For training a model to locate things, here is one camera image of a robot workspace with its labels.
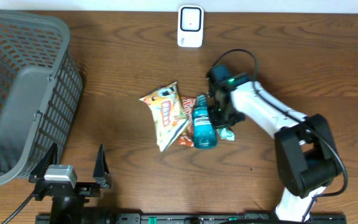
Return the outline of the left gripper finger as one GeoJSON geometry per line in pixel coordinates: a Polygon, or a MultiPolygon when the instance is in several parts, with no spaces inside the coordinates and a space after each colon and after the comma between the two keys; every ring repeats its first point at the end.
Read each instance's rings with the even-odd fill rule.
{"type": "Polygon", "coordinates": [[[111,174],[106,162],[104,146],[101,144],[96,157],[96,163],[93,172],[93,179],[103,189],[111,188],[111,174]]]}
{"type": "Polygon", "coordinates": [[[29,176],[30,183],[37,183],[44,179],[44,175],[49,165],[57,165],[57,144],[53,143],[44,157],[39,163],[31,170],[29,176]]]}

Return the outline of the mint green wet wipes pack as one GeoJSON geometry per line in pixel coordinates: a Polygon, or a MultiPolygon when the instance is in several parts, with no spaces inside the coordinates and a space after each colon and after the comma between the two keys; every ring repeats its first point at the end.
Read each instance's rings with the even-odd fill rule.
{"type": "Polygon", "coordinates": [[[235,140],[235,134],[230,128],[220,128],[217,130],[217,132],[222,140],[227,140],[227,141],[235,140]]]}

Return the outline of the blue Listerine mouthwash bottle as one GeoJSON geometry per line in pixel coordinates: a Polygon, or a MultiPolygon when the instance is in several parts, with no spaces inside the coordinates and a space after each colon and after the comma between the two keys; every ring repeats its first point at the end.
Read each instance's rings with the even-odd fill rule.
{"type": "Polygon", "coordinates": [[[207,99],[204,94],[196,97],[196,105],[193,108],[192,118],[194,146],[198,149],[212,149],[216,147],[218,140],[209,119],[207,99]]]}

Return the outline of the red Top chocolate bar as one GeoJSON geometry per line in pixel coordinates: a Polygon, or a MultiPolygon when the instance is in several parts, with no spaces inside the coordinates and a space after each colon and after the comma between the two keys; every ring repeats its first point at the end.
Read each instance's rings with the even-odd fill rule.
{"type": "Polygon", "coordinates": [[[192,116],[193,116],[193,108],[196,103],[196,98],[182,96],[181,102],[182,102],[183,109],[186,113],[187,119],[188,119],[188,124],[187,124],[185,130],[181,133],[178,143],[179,143],[179,145],[182,145],[182,146],[193,147],[194,146],[194,142],[193,142],[194,130],[193,130],[192,116]]]}

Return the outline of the beige snack bag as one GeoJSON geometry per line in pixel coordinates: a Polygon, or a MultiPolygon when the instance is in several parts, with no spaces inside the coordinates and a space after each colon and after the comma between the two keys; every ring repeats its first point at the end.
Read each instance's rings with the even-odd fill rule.
{"type": "Polygon", "coordinates": [[[177,82],[161,87],[139,99],[150,109],[160,152],[169,148],[185,130],[188,119],[179,96],[177,82]]]}

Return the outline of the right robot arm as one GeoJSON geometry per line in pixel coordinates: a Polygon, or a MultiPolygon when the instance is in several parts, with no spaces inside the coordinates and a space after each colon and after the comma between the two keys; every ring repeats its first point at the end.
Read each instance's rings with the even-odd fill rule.
{"type": "Polygon", "coordinates": [[[214,129],[225,129],[250,118],[273,140],[277,169],[285,186],[276,206],[279,220],[308,222],[311,208],[334,178],[346,170],[327,120],[291,109],[247,74],[234,76],[224,65],[206,75],[214,101],[208,113],[214,129]]]}

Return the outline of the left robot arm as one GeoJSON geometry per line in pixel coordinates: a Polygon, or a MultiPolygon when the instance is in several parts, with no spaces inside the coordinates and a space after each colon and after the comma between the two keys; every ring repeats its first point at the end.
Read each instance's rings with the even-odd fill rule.
{"type": "Polygon", "coordinates": [[[35,184],[30,198],[42,201],[52,198],[49,223],[116,223],[106,208],[86,207],[90,198],[101,196],[102,189],[112,187],[104,146],[100,145],[93,172],[94,182],[79,182],[73,166],[57,164],[58,146],[53,143],[30,172],[29,182],[35,184]]]}

